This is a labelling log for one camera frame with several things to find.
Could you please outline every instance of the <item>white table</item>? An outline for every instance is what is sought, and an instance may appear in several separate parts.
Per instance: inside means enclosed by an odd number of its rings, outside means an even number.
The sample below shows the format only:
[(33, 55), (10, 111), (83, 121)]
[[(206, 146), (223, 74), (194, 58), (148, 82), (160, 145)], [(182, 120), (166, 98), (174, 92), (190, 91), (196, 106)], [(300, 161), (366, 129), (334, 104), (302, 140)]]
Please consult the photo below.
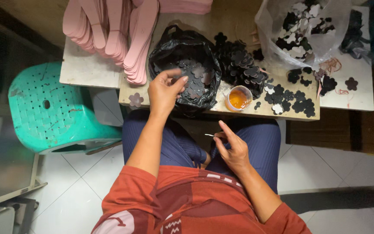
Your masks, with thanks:
[(112, 59), (90, 54), (66, 37), (60, 83), (99, 88), (119, 89), (121, 68)]
[[(363, 37), (369, 40), (369, 8), (353, 6), (353, 9), (362, 13), (361, 19), (364, 25), (361, 31), (363, 32)], [(370, 50), (370, 44), (365, 44), (365, 47)], [(341, 54), (340, 51), (336, 51), (333, 57), (341, 62), (342, 68), (337, 72), (331, 73), (330, 77), (336, 80), (337, 86), (335, 90), (326, 93), (324, 97), (320, 98), (320, 107), (373, 111), (371, 65), (364, 59), (356, 60), (349, 54)], [(345, 81), (350, 77), (359, 82), (356, 91), (347, 89)], [(347, 90), (349, 94), (338, 94), (340, 89)]]

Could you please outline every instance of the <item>left hand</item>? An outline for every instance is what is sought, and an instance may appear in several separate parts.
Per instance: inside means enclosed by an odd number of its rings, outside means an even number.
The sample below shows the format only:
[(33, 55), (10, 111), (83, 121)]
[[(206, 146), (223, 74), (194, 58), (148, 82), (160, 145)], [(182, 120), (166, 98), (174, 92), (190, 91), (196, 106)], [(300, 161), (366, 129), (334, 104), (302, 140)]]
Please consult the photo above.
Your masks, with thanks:
[(175, 100), (180, 98), (180, 93), (184, 92), (184, 85), (188, 81), (188, 77), (181, 77), (171, 85), (171, 80), (175, 75), (181, 75), (179, 68), (166, 70), (158, 74), (158, 76), (150, 83), (148, 87), (148, 95), (150, 97), (151, 114), (159, 117), (167, 117), (174, 108)]
[[(216, 147), (223, 160), (236, 176), (240, 178), (241, 173), (247, 173), (246, 169), (251, 164), (249, 162), (248, 145), (223, 121), (220, 120), (219, 125), (223, 131), (216, 133), (213, 140), (216, 142)], [(222, 140), (227, 140), (230, 143), (231, 149), (226, 149)]]

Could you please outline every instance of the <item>black plastic bag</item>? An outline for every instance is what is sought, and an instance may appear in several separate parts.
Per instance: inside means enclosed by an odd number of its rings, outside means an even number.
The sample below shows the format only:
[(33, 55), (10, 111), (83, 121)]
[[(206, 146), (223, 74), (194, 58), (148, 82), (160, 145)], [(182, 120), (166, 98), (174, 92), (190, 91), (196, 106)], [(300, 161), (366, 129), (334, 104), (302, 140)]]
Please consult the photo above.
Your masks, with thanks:
[(216, 93), (221, 80), (221, 64), (217, 60), (214, 44), (196, 31), (183, 31), (177, 25), (168, 26), (149, 56), (148, 70), (154, 79), (161, 71), (179, 67), (177, 63), (186, 59), (200, 62), (214, 75), (200, 98), (182, 96), (177, 99), (176, 109), (192, 117), (217, 103)]

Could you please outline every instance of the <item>stool hole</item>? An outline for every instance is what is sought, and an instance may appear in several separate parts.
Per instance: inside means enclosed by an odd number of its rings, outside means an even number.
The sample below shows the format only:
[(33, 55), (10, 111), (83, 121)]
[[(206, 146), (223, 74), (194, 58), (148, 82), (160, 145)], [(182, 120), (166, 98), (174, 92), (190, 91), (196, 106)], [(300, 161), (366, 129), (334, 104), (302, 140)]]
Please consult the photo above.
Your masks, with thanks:
[(43, 101), (44, 109), (49, 109), (50, 108), (50, 102), (49, 100), (44, 100)]

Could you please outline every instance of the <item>lap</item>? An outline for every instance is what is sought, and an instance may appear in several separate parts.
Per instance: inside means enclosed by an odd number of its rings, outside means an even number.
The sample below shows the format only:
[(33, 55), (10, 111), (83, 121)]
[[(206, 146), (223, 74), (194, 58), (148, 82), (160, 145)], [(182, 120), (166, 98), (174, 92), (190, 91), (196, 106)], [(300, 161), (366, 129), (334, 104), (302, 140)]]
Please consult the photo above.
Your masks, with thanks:
[[(144, 109), (133, 110), (123, 123), (123, 158), (126, 163), (148, 120), (150, 112)], [(192, 160), (200, 164), (206, 160), (202, 150), (185, 129), (174, 120), (168, 119), (161, 144), (160, 165), (194, 167)]]
[[(252, 167), (277, 191), (278, 157), (281, 146), (281, 132), (276, 120), (257, 118), (236, 118), (226, 123), (237, 136), (248, 145), (249, 161)], [(213, 158), (207, 170), (235, 176), (221, 158), (215, 144), (212, 143), (211, 157)]]
[[(135, 148), (148, 117), (148, 110), (138, 109), (132, 111), (124, 121), (122, 141), (125, 163)], [(276, 193), (281, 145), (281, 132), (276, 120), (242, 117), (228, 121), (227, 125), (247, 143), (251, 165)], [(225, 147), (230, 149), (229, 144), (225, 144)], [(212, 161), (206, 170), (235, 177), (221, 158), (214, 141), (210, 155)], [(163, 130), (160, 165), (194, 167), (192, 160), (203, 163), (206, 160), (204, 150), (181, 125), (168, 119)]]

